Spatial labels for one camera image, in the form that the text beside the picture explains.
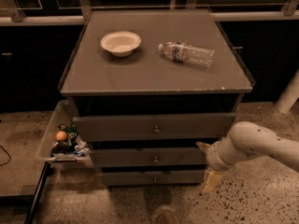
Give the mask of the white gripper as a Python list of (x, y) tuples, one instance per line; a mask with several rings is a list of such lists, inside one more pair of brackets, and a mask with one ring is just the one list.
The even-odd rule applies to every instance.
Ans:
[(206, 169), (204, 173), (204, 182), (201, 187), (204, 194), (212, 192), (221, 182), (221, 172), (226, 172), (232, 168), (232, 166), (226, 163), (219, 154), (220, 143), (220, 141), (217, 141), (212, 145), (200, 141), (195, 143), (202, 152), (206, 153), (206, 161), (211, 168)]

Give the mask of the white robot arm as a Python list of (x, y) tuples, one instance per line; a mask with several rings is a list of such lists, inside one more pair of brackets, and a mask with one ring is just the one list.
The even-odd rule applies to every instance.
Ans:
[(197, 142), (206, 155), (207, 168), (201, 187), (210, 193), (221, 182), (224, 172), (235, 164), (267, 156), (299, 171), (299, 142), (277, 136), (272, 130), (248, 121), (234, 124), (228, 135), (213, 144)]

